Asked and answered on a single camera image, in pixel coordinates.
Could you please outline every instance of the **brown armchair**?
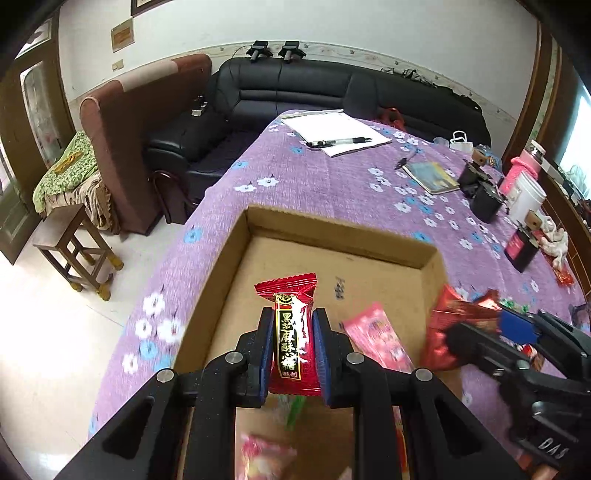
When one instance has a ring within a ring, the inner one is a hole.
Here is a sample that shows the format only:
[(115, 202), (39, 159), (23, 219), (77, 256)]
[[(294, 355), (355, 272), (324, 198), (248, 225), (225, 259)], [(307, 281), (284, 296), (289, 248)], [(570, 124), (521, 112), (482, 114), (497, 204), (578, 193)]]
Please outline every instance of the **brown armchair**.
[(142, 160), (145, 133), (189, 110), (211, 70), (211, 59), (201, 53), (159, 60), (120, 75), (82, 101), (80, 121), (123, 230), (148, 234), (160, 215)]

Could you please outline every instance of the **wall decoration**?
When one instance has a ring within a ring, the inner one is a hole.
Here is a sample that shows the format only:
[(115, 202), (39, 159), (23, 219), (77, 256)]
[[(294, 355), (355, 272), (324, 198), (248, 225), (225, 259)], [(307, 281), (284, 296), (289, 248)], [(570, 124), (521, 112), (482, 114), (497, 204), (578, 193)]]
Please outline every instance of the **wall decoration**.
[(111, 30), (111, 44), (113, 45), (113, 52), (125, 48), (134, 42), (134, 19), (124, 21)]
[(157, 7), (168, 1), (170, 0), (131, 0), (131, 16), (135, 17), (150, 8)]

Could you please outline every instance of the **white floor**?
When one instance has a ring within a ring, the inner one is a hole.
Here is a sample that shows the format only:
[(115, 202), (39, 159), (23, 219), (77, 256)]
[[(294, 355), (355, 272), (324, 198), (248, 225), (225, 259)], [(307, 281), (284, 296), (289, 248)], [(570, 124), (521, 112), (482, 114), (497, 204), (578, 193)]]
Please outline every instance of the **white floor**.
[(105, 236), (125, 263), (107, 302), (72, 290), (30, 243), (14, 266), (0, 255), (0, 431), (33, 480), (53, 479), (84, 445), (119, 335), (182, 228), (161, 220), (148, 237)]

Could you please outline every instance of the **black leather sofa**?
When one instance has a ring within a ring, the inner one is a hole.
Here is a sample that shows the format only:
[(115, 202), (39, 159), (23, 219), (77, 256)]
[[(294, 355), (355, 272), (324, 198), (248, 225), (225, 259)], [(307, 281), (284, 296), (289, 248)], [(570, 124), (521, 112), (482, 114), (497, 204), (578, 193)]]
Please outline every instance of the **black leather sofa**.
[[(152, 172), (167, 221), (184, 223), (205, 190), (218, 181), (232, 163), (280, 113), (290, 109), (342, 108), (368, 120), (397, 108), (407, 131), (427, 141), (451, 138), (464, 130), (476, 144), (491, 138), (480, 106), (446, 87), (435, 87), (344, 63), (278, 58), (234, 58), (211, 76), (202, 116), (185, 112), (147, 135), (144, 160)], [(158, 179), (178, 183), (181, 194)], [(180, 214), (178, 205), (188, 205)]]

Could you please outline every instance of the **cardboard box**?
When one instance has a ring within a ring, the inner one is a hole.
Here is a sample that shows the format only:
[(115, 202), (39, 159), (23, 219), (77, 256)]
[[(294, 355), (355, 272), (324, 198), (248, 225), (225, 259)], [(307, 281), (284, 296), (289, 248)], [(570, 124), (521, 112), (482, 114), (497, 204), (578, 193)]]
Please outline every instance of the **cardboard box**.
[[(447, 281), (437, 248), (352, 223), (250, 206), (209, 274), (174, 369), (203, 368), (233, 350), (242, 333), (256, 329), (261, 309), (272, 304), (256, 294), (255, 284), (309, 272), (318, 277), (314, 306), (326, 309), (333, 330), (381, 302), (418, 366), (428, 314)], [(344, 287), (342, 295), (335, 292), (337, 283)], [(461, 394), (457, 372), (447, 372), (443, 380)], [(294, 431), (286, 432), (276, 403), (269, 395), (260, 410), (238, 409), (236, 460), (241, 433), (256, 433), (298, 450), (286, 478), (336, 480), (353, 458), (352, 411), (330, 410), (320, 397), (308, 397)]]

